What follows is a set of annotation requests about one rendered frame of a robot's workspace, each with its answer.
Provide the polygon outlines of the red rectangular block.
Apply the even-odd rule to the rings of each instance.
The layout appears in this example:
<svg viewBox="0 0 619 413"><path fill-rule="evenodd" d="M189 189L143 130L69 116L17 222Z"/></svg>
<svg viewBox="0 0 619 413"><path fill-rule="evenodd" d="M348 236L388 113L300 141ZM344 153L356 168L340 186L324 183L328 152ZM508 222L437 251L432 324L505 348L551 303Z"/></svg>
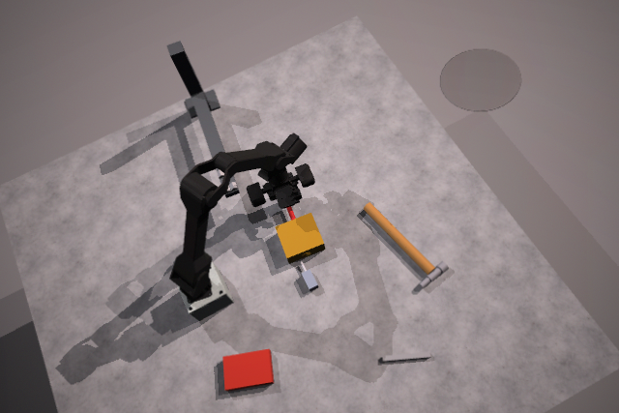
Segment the red rectangular block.
<svg viewBox="0 0 619 413"><path fill-rule="evenodd" d="M274 384L270 349L222 357L226 391Z"/></svg>

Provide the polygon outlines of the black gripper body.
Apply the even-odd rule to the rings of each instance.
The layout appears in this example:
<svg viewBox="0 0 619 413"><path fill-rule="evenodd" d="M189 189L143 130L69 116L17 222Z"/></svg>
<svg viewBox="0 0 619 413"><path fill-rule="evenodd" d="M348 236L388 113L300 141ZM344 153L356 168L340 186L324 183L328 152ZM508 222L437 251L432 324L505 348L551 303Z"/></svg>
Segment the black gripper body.
<svg viewBox="0 0 619 413"><path fill-rule="evenodd" d="M267 193L270 198L275 197L272 191L272 187L282 187L286 182L292 182L293 187L297 187L298 181L301 181L302 187L306 188L311 185L314 185L315 180L311 173L310 167L308 164L304 163L295 167L295 170L298 175L293 176L292 172L287 173L286 178L280 183L272 183L269 181L268 184L263 185L263 189L260 188L259 183L254 183L252 185L247 186L247 192L251 200L251 204L253 207L260 206L266 202L264 193ZM297 181L297 182L296 182Z"/></svg>

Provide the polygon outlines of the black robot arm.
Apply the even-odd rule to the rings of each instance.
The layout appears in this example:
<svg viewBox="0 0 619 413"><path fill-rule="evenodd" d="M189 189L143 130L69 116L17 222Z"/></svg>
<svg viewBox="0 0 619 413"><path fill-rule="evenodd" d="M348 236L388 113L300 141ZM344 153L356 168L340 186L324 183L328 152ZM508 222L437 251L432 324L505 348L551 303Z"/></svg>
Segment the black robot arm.
<svg viewBox="0 0 619 413"><path fill-rule="evenodd" d="M180 199L187 208L183 251L176 256L169 279L180 287L189 304L213 295L209 274L213 258L205 251L209 212L227 193L231 177L261 168L258 176L267 182L280 183L287 176L286 166L295 163L306 149L307 144L293 133L281 146L264 141L255 149L218 152L211 160L197 164L183 178L179 186ZM219 186L201 175L215 169L224 173ZM293 187L291 181L282 187L272 187L272 191L281 209L302 199L300 189Z"/></svg>

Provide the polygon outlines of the hammer with orange handle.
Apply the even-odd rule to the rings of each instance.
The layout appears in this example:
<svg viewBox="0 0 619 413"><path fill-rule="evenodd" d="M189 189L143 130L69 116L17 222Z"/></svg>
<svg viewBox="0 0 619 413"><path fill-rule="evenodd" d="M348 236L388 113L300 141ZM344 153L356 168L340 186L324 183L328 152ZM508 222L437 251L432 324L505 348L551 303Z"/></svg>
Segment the hammer with orange handle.
<svg viewBox="0 0 619 413"><path fill-rule="evenodd" d="M371 203L364 210L427 273L427 278L420 283L423 289L449 269L444 261L435 268Z"/></svg>

